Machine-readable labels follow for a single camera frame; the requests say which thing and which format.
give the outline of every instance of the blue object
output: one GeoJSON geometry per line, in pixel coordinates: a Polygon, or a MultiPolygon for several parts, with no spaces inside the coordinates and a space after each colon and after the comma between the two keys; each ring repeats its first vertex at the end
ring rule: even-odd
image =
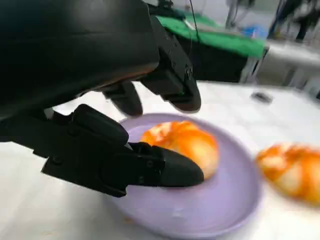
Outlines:
{"type": "Polygon", "coordinates": [[[268,37],[268,31],[263,26],[257,24],[244,27],[241,33],[254,39],[266,39],[268,37]]]}

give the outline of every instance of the bread roll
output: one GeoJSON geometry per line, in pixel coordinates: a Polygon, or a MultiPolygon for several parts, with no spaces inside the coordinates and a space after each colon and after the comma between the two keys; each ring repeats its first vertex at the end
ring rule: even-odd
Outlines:
{"type": "Polygon", "coordinates": [[[261,151],[256,163],[278,190],[320,206],[320,151],[298,144],[278,144],[261,151]]]}
{"type": "Polygon", "coordinates": [[[188,121],[158,124],[146,131],[141,142],[175,151],[193,160],[210,178],[218,166],[218,144],[214,136],[188,121]]]}

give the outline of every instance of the black cable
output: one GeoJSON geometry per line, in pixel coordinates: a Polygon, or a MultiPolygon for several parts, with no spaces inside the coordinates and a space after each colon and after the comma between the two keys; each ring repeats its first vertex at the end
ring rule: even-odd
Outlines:
{"type": "Polygon", "coordinates": [[[193,21],[194,21],[196,38],[197,38],[197,40],[198,40],[198,44],[200,44],[200,37],[199,37],[199,31],[198,31],[198,26],[197,26],[195,11],[194,11],[194,5],[192,4],[192,0],[189,0],[189,1],[190,1],[191,11],[192,11],[192,16],[193,16],[193,21]]]}

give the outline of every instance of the wire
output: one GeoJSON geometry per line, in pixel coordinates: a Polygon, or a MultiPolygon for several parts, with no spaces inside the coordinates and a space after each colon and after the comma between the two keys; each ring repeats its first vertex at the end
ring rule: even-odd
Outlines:
{"type": "MultiPolygon", "coordinates": [[[[195,32],[196,32],[196,38],[198,40],[198,44],[200,44],[200,37],[199,37],[198,25],[197,25],[196,16],[195,16],[194,5],[192,3],[192,0],[189,0],[189,1],[190,1],[191,11],[192,11],[192,16],[193,16],[193,21],[194,21],[194,28],[195,28],[195,32]]],[[[190,42],[190,53],[191,52],[192,52],[192,38],[191,38],[191,42],[190,42]]]]}
{"type": "Polygon", "coordinates": [[[195,10],[194,10],[194,5],[192,3],[192,0],[190,0],[190,6],[191,6],[193,21],[194,21],[194,28],[195,28],[195,32],[196,32],[196,38],[198,40],[198,43],[200,43],[199,31],[198,31],[198,26],[197,26],[197,21],[196,21],[196,16],[195,16],[195,10]]]}

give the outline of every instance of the table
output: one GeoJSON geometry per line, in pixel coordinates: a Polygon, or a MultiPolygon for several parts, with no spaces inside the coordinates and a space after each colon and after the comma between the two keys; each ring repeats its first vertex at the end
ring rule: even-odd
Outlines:
{"type": "MultiPolygon", "coordinates": [[[[182,114],[141,84],[135,84],[145,113],[182,114]]],[[[202,108],[191,116],[232,134],[254,156],[275,142],[320,146],[320,106],[293,89],[198,83],[202,108]],[[270,105],[250,98],[254,91],[274,97],[270,105]]],[[[125,118],[102,94],[90,92],[56,107],[68,114],[86,103],[120,121],[125,118]]],[[[45,160],[14,143],[0,144],[0,239],[160,240],[128,222],[109,196],[40,173],[45,160]]],[[[319,240],[320,209],[280,196],[266,183],[257,213],[245,227],[219,240],[319,240]]]]}

